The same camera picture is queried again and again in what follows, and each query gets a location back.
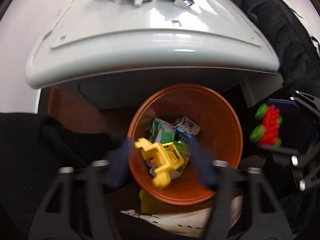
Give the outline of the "yellow plastic toy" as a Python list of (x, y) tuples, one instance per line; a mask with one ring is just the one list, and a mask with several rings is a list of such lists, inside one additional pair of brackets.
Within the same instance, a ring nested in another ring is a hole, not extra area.
[(139, 138), (134, 142), (134, 146), (140, 149), (143, 159), (150, 162), (154, 174), (152, 183), (155, 187), (167, 187), (171, 183), (171, 174), (177, 172), (185, 164), (173, 142), (151, 143), (145, 138)]

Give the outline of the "red green plastic toy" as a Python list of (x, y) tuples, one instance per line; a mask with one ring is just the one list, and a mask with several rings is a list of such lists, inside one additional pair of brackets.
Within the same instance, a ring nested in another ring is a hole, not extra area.
[(249, 139), (258, 146), (279, 147), (281, 139), (279, 130), (282, 123), (280, 110), (275, 105), (263, 103), (255, 113), (255, 118), (261, 121), (251, 133)]

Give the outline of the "bed with black skirt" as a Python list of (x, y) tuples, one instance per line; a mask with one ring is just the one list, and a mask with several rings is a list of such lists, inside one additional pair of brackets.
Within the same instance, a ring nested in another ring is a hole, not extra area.
[(231, 0), (276, 52), (284, 85), (319, 96), (319, 44), (283, 0)]

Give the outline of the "white plastic storage box lid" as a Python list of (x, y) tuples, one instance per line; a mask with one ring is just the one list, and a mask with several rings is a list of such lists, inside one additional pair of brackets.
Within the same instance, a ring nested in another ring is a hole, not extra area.
[(267, 38), (231, 0), (72, 0), (31, 51), (25, 79), (44, 88), (84, 77), (159, 68), (275, 73)]

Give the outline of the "orange trash bucket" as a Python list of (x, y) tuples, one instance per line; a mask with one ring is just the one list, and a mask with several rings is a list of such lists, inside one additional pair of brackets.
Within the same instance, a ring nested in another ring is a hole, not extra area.
[[(195, 139), (202, 149), (215, 159), (226, 161), (231, 168), (238, 167), (243, 148), (240, 121), (220, 94), (201, 85), (169, 86), (150, 96), (133, 117), (127, 136), (134, 141), (149, 139), (156, 118), (173, 124), (183, 117), (200, 128)], [(188, 145), (181, 138), (176, 138), (175, 144), (187, 163), (182, 168), (182, 174), (167, 187), (153, 185), (150, 167), (141, 151), (131, 145), (129, 167), (133, 177), (150, 196), (166, 204), (186, 206), (209, 200), (214, 193), (201, 185)]]

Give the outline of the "blue cake cookie box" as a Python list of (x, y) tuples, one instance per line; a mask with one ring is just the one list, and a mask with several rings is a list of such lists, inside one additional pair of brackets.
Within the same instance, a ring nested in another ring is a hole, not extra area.
[(200, 126), (186, 116), (178, 118), (173, 126), (176, 131), (189, 138), (196, 137), (201, 130)]

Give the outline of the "white printed bag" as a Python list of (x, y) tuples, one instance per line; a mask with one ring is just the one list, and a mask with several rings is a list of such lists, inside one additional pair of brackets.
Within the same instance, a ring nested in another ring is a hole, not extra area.
[(153, 198), (144, 190), (140, 191), (139, 197), (140, 211), (130, 209), (120, 213), (187, 237), (200, 237), (213, 208), (211, 199), (194, 205), (170, 205)]

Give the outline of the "white bottle cap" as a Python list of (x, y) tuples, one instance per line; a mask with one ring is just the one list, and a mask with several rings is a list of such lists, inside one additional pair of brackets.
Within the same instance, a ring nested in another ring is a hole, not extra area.
[(135, 7), (141, 7), (142, 3), (143, 3), (143, 0), (133, 0), (134, 1), (134, 6)]

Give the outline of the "small white grey box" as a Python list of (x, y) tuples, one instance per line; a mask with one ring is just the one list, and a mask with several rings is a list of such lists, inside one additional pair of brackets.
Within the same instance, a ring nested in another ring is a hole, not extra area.
[(190, 2), (187, 0), (174, 0), (174, 5), (181, 8), (187, 8), (191, 6)]

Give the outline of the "green pink snack bag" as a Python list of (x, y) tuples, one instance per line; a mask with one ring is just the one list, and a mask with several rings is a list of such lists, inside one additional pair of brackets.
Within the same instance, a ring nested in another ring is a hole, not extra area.
[(173, 125), (162, 119), (155, 118), (150, 128), (149, 141), (151, 143), (160, 142), (161, 144), (173, 142), (175, 132), (175, 127)]

